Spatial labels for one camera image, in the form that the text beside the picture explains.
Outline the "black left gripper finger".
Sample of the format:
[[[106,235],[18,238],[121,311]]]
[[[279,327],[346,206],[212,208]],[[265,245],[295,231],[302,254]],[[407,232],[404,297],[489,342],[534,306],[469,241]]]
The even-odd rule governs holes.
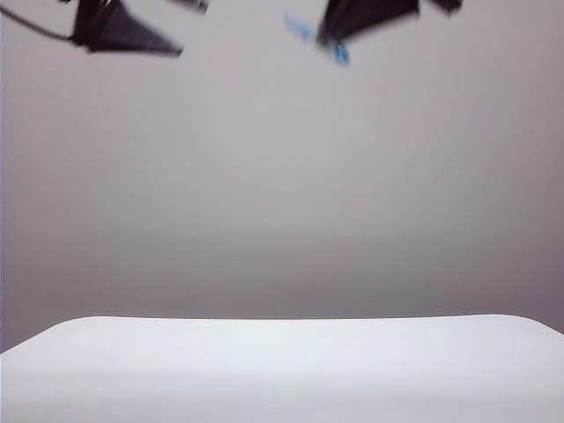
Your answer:
[[[123,1],[79,1],[70,40],[85,48],[182,48],[136,19]]]
[[[84,41],[76,37],[71,37],[70,41],[78,47],[85,48],[90,53],[132,53],[164,56],[180,56],[182,54],[182,46],[169,41]]]

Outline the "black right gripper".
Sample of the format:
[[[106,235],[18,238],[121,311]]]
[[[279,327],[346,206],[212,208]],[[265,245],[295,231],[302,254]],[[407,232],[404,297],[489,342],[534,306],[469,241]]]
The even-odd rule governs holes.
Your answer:
[[[464,1],[432,0],[432,3],[450,15],[457,13]],[[345,43],[367,31],[419,15],[419,1],[414,0],[330,0],[315,41],[321,45]]]

